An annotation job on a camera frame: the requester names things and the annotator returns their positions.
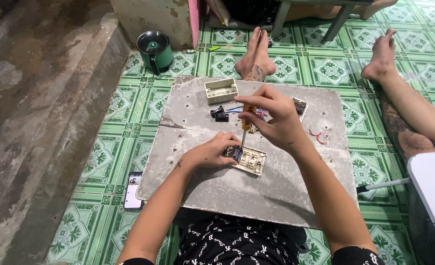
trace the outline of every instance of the screwdriver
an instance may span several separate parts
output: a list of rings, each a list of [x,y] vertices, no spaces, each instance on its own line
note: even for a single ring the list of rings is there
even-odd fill
[[[243,111],[255,112],[255,107],[244,104]],[[244,150],[245,134],[251,127],[252,127],[252,123],[250,123],[250,121],[246,121],[242,119],[242,129],[244,130],[244,134],[242,135],[242,148],[241,148],[242,151]]]

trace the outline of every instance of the foot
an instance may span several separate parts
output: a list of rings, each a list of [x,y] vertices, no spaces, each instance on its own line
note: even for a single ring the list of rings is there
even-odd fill
[[[268,57],[268,35],[267,31],[262,31],[262,38],[255,52],[254,65],[259,66],[265,75],[273,75],[276,72],[275,63]]]
[[[249,43],[247,44],[247,53],[235,64],[235,71],[238,72],[242,76],[242,78],[244,78],[250,72],[250,68],[253,65],[255,51],[257,50],[261,33],[262,31],[259,27],[256,27],[253,30],[253,35],[250,38]]]
[[[370,63],[363,68],[361,77],[379,81],[387,74],[397,73],[394,66],[394,38],[395,30],[388,29],[385,36],[380,36],[373,44],[373,56]]]
[[[356,6],[353,13],[360,15],[361,19],[369,19],[381,9],[396,4],[397,0],[375,0],[370,6]]]

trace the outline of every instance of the phone screen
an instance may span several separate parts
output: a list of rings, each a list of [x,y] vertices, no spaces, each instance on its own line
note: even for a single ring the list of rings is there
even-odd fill
[[[142,172],[131,172],[127,180],[126,198],[124,199],[124,209],[141,209],[143,201],[136,198],[136,191],[139,187]]]

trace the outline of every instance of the electrical box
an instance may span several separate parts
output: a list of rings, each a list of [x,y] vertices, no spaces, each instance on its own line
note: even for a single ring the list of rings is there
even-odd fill
[[[296,108],[296,112],[298,113],[299,121],[303,122],[304,115],[308,110],[308,103],[295,97],[290,97],[290,99],[293,100],[294,107]]]
[[[267,158],[267,153],[247,146],[244,146],[243,150],[238,146],[231,146],[224,150],[222,156],[233,158],[237,161],[237,166],[233,167],[262,176],[263,164]]]
[[[208,104],[231,101],[237,96],[237,86],[233,78],[204,83]]]

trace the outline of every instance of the person's left hand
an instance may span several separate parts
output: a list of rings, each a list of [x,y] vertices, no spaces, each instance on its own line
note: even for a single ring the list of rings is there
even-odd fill
[[[233,133],[218,132],[216,136],[183,154],[181,159],[189,159],[197,167],[218,167],[224,165],[237,165],[232,158],[222,157],[222,152],[229,146],[240,146],[242,143]]]

